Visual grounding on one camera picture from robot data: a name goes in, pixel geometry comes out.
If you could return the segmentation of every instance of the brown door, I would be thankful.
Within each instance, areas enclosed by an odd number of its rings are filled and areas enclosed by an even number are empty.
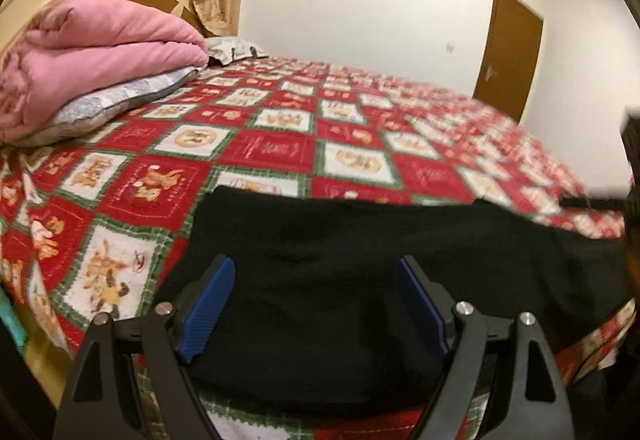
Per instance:
[[[517,0],[494,0],[474,97],[520,122],[538,62],[542,20]]]

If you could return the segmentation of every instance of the folded blanket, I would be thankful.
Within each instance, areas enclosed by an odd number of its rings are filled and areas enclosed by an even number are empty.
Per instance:
[[[6,56],[0,72],[0,142],[26,137],[71,99],[98,88],[208,60],[192,43],[52,50],[22,42]]]
[[[127,0],[56,0],[30,22],[0,70],[0,143],[38,130],[99,88],[209,61],[187,22]]]
[[[25,39],[44,48],[181,42],[204,47],[183,19],[128,0],[56,0],[29,24]]]

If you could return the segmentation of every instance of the patterned bedspread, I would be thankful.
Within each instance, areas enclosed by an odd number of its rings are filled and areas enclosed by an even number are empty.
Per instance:
[[[362,70],[254,59],[75,141],[1,150],[1,276],[52,341],[75,350],[98,311],[144,313],[183,252],[194,207],[229,185],[295,197],[395,204],[484,197],[590,237],[622,231],[612,213],[568,213],[582,186],[508,117],[452,91]],[[592,369],[630,325],[625,308],[557,356],[565,380]],[[473,436],[472,406],[463,436]],[[404,439],[419,413],[311,430],[223,400],[207,408],[227,440]]]

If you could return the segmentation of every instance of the pillow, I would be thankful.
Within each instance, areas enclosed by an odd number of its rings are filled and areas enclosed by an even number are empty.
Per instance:
[[[175,92],[195,78],[200,70],[202,68],[196,66],[185,66],[85,94],[58,110],[45,128],[11,144],[23,147],[46,146],[91,133],[127,110]]]
[[[266,58],[269,55],[255,43],[248,42],[237,36],[205,38],[204,44],[209,57],[219,61],[223,66],[241,59]]]

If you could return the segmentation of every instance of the black fabric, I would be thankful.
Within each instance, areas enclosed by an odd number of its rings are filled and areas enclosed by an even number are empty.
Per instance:
[[[216,254],[235,260],[236,287],[191,377],[304,414],[428,400],[441,365],[396,290],[403,255],[486,315],[533,312],[554,352],[630,298],[619,240],[540,226],[486,202],[395,207],[219,187],[198,205],[190,244],[156,302],[174,299]]]
[[[56,409],[0,320],[0,438],[50,440],[55,423]]]

